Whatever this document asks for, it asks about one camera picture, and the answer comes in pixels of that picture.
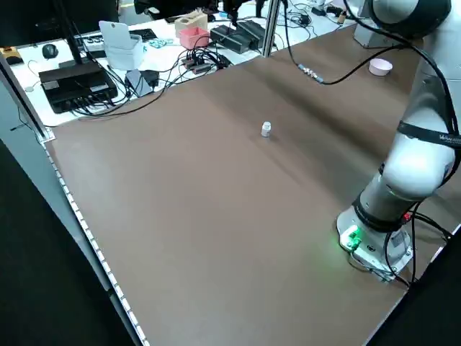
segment led light strip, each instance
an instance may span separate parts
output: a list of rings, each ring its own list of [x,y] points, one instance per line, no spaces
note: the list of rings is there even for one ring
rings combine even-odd
[[[107,274],[107,277],[110,280],[110,283],[112,284],[112,287],[115,290],[115,293],[117,294],[117,297],[120,300],[120,303],[122,303],[123,309],[125,310],[125,313],[127,314],[128,318],[130,319],[132,325],[135,327],[136,333],[138,334],[141,342],[143,343],[143,346],[150,346],[151,344],[146,338],[146,335],[144,334],[143,329],[139,325],[138,319],[136,319],[135,314],[133,313],[133,310],[131,309],[130,304],[128,303],[127,298],[125,297],[125,294],[123,293],[120,285],[117,282],[117,279],[115,279],[114,273],[110,269],[109,263],[107,263],[106,258],[104,257],[101,248],[99,248],[99,245],[96,241],[96,239],[93,236],[93,233],[91,232],[90,228],[88,227],[88,224],[86,223],[83,215],[81,214],[81,211],[79,207],[77,206],[76,201],[73,199],[73,196],[67,187],[66,182],[64,181],[64,178],[62,177],[61,173],[59,172],[59,169],[55,165],[55,162],[53,161],[53,158],[51,157],[50,153],[48,150],[46,150],[46,147],[43,146],[45,149],[46,156],[50,160],[51,165],[53,166],[53,169],[56,173],[56,177],[59,180],[59,183],[61,184],[61,187],[63,188],[64,193],[66,194],[67,201],[71,205],[71,208],[73,212],[75,213],[75,216],[79,220],[80,226],[84,230],[84,233],[86,235],[86,238],[88,239],[88,242],[90,245],[93,247],[94,252],[96,253],[96,256],[98,257],[98,260],[101,262],[102,267],[104,268],[104,271]]]

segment pink box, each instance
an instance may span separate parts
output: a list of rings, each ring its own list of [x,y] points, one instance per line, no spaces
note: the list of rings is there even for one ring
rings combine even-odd
[[[210,33],[201,27],[190,27],[179,32],[179,42],[184,48],[206,47]]]

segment black electronic device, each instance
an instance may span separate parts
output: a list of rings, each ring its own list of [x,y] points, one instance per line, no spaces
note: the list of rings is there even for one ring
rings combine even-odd
[[[225,25],[215,27],[210,31],[211,40],[216,43],[242,54],[250,49],[251,39],[237,30],[231,29]]]
[[[330,5],[330,6],[327,6],[326,8],[324,8],[324,11],[326,13],[332,13],[332,14],[334,14],[334,16],[336,18],[338,18],[340,16],[340,14],[342,12],[344,12],[344,9],[342,9],[341,7]]]
[[[90,53],[90,56],[93,58],[93,59],[102,59],[102,58],[106,58],[107,55],[106,55],[106,51],[105,50],[94,50]]]
[[[141,75],[147,81],[147,84],[149,84],[152,88],[155,88],[158,86],[159,73],[157,71],[144,70],[144,71],[141,71]]]
[[[317,16],[320,16],[320,17],[326,16],[326,11],[325,9],[323,9],[323,7],[313,7],[311,11]]]
[[[39,77],[51,108],[58,114],[117,96],[115,83],[92,61],[40,72]]]
[[[154,34],[152,29],[136,29],[136,30],[130,30],[131,35],[140,35],[141,38],[143,39],[143,42],[147,42],[149,40],[153,40],[154,38],[157,38],[157,35]]]
[[[17,56],[9,56],[6,58],[6,62],[8,65],[19,65],[20,63],[24,63],[24,61],[21,58],[18,58]]]
[[[312,18],[308,14],[301,14],[300,15],[300,26],[307,27],[312,23]]]
[[[52,43],[48,43],[42,47],[42,54],[45,59],[53,59],[58,56],[58,53],[58,49]]]
[[[251,40],[250,49],[255,50],[262,47],[266,30],[258,23],[252,20],[239,22],[238,31]]]
[[[196,65],[192,67],[193,74],[203,74],[204,72],[208,72],[212,69],[211,63],[203,63],[202,65]]]
[[[130,85],[136,97],[146,96],[153,91],[152,87],[143,77],[141,71],[137,69],[126,73],[125,84]]]

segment metal pole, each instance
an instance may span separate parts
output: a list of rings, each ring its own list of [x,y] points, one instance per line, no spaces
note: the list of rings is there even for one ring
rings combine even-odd
[[[266,34],[262,45],[262,55],[267,58],[271,55],[272,47],[274,46],[274,33],[277,27],[277,18],[279,16],[281,0],[271,0],[269,4],[269,12],[267,15]]]

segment white bottle cap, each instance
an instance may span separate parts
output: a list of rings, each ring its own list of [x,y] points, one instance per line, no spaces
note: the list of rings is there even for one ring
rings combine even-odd
[[[264,124],[262,124],[261,136],[269,137],[269,135],[271,134],[271,129],[271,123],[269,121],[265,121]]]

